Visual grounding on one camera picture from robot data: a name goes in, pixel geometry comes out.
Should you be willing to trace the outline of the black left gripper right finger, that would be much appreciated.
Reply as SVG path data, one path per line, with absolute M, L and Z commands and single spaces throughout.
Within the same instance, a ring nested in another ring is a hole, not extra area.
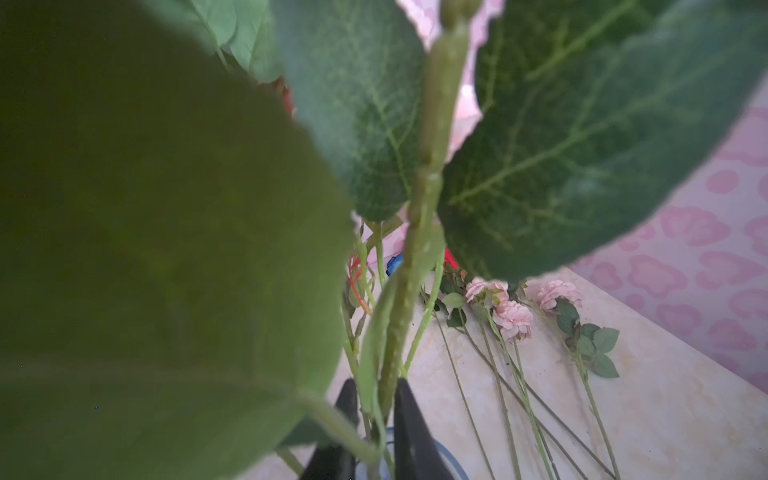
M 394 397 L 395 473 L 399 480 L 451 480 L 414 394 L 399 378 Z

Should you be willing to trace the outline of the pink peony stem pile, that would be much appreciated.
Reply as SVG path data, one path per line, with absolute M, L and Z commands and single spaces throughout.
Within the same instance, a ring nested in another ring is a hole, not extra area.
M 452 328 L 470 338 L 468 319 L 476 319 L 485 344 L 475 351 L 490 368 L 499 400 L 504 402 L 512 396 L 520 404 L 530 422 L 547 476 L 559 478 L 550 448 L 560 442 L 534 411 L 535 403 L 546 402 L 526 380 L 519 344 L 531 338 L 537 321 L 552 327 L 585 392 L 590 393 L 590 374 L 607 379 L 619 376 L 609 357 L 617 343 L 618 330 L 582 323 L 577 310 L 580 298 L 568 282 L 549 282 L 541 296 L 531 296 L 522 285 L 469 281 L 464 271 L 444 264 L 438 267 L 432 285 L 421 290 L 420 298 L 425 311 L 418 337 L 423 336 L 431 321 L 436 321 L 439 328 Z

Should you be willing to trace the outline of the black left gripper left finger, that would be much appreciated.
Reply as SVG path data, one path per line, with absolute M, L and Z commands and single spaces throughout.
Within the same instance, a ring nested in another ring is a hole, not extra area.
M 335 406 L 355 427 L 359 423 L 356 383 L 347 379 L 337 397 Z M 317 447 L 300 480 L 349 480 L 356 478 L 356 459 L 342 446 Z

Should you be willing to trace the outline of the purple gradient glass vase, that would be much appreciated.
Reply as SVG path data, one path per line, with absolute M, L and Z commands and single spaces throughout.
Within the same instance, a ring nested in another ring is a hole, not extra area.
M 350 479 L 463 479 L 468 475 L 458 460 L 435 440 L 426 425 L 397 425 L 386 430 L 387 451 L 392 462 L 382 460 L 378 473 L 371 476 L 372 467 L 356 460 Z

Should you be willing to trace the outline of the large pink peony stem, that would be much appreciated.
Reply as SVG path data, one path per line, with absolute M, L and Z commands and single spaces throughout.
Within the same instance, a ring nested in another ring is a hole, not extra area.
M 453 147 L 482 7 L 3 2 L 2 477 L 376 472 L 445 248 L 512 286 L 624 234 L 767 68 L 763 1 L 507 1 Z

